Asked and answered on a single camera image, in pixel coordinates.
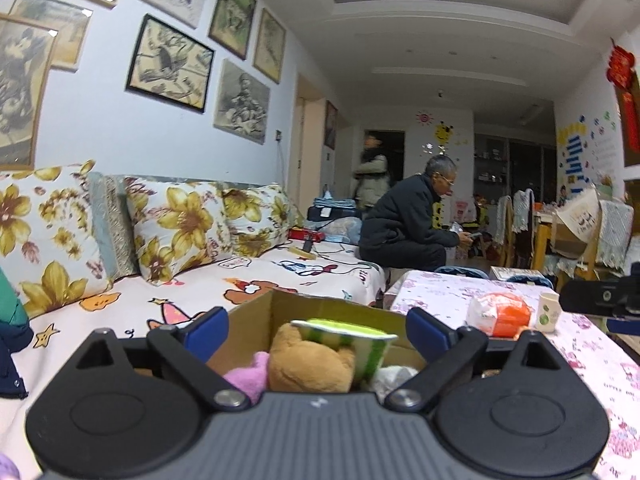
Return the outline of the lime green scrub sponge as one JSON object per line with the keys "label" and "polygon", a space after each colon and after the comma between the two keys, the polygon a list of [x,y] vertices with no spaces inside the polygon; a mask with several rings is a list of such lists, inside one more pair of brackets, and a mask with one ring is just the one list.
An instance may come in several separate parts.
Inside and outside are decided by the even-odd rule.
{"label": "lime green scrub sponge", "polygon": [[372,378],[390,346],[398,339],[396,334],[384,330],[326,318],[293,320],[291,324],[298,328],[305,340],[324,344],[333,350],[351,348],[355,355],[354,386]]}

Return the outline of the pink knitted hat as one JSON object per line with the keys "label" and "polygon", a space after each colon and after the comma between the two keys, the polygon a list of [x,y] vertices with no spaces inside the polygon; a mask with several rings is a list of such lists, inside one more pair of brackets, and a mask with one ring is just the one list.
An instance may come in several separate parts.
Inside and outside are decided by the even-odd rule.
{"label": "pink knitted hat", "polygon": [[224,379],[233,387],[245,393],[250,403],[255,405],[268,389],[269,353],[258,351],[246,367],[235,367],[224,374]]}

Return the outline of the cardboard box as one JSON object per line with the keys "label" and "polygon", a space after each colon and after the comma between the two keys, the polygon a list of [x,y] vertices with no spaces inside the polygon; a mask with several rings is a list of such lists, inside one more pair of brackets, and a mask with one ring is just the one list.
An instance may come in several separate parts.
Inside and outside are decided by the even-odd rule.
{"label": "cardboard box", "polygon": [[207,362],[219,375],[257,368],[268,391],[346,393],[382,368],[425,366],[402,314],[279,289],[231,298],[227,338]]}

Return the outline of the black framed cartoon picture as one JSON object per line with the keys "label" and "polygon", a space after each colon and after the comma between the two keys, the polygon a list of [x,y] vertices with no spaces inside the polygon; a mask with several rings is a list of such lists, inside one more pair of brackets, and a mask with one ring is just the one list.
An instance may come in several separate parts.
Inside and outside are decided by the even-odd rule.
{"label": "black framed cartoon picture", "polygon": [[126,90],[203,114],[214,58],[210,47],[145,14]]}

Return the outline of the standing person in beige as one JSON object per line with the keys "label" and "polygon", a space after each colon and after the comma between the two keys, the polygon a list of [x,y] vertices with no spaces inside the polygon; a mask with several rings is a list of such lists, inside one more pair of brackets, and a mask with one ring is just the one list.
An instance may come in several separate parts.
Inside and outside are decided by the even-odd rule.
{"label": "standing person in beige", "polygon": [[356,205],[365,214],[390,188],[387,159],[382,150],[382,141],[376,134],[368,133],[364,138],[360,164],[354,170],[354,179],[357,181]]}

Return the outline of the grey portrait picture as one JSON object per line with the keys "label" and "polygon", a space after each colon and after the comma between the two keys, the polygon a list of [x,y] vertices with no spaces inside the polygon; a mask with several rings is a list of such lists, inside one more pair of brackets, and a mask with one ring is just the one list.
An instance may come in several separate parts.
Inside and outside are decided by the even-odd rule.
{"label": "grey portrait picture", "polygon": [[240,66],[224,60],[214,114],[214,127],[264,144],[270,89]]}

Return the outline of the white paper cup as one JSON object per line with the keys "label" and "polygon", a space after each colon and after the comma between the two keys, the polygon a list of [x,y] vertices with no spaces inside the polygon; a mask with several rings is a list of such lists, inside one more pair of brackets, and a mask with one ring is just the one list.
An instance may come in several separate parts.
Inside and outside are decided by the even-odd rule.
{"label": "white paper cup", "polygon": [[538,300],[536,330],[545,334],[553,333],[561,313],[559,294],[557,292],[542,292]]}

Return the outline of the orange tissue pack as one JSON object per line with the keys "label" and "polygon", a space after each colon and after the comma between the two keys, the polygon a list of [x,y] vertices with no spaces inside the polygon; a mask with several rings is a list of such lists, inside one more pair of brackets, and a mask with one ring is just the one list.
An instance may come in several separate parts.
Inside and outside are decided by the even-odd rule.
{"label": "orange tissue pack", "polygon": [[470,300],[465,324],[489,337],[511,339],[529,326],[532,311],[512,292],[490,292]]}

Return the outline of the wooden chair with covers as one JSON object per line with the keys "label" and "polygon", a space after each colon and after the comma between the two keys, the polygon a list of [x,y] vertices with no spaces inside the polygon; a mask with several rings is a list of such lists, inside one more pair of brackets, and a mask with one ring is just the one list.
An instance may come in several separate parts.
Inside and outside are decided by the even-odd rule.
{"label": "wooden chair with covers", "polygon": [[563,286],[620,276],[639,240],[634,207],[598,192],[593,185],[564,206],[535,216],[532,269],[554,275]]}

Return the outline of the seated person in black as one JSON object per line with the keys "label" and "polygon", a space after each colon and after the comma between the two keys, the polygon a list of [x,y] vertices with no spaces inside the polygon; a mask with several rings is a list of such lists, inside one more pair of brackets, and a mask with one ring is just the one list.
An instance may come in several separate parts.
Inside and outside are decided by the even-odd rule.
{"label": "seated person in black", "polygon": [[386,192],[363,218],[360,258],[385,269],[434,272],[446,264],[449,248],[471,245],[470,233],[434,225],[434,206],[451,194],[456,177],[452,159],[437,155],[422,174]]}

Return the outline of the brown capybara plush toy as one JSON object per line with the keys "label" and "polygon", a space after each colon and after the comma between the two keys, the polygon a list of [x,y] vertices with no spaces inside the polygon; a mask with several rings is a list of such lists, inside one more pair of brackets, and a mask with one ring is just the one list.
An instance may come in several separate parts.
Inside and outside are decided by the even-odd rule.
{"label": "brown capybara plush toy", "polygon": [[287,393],[349,393],[355,363],[353,348],[334,350],[306,340],[297,327],[285,323],[271,341],[268,387]]}

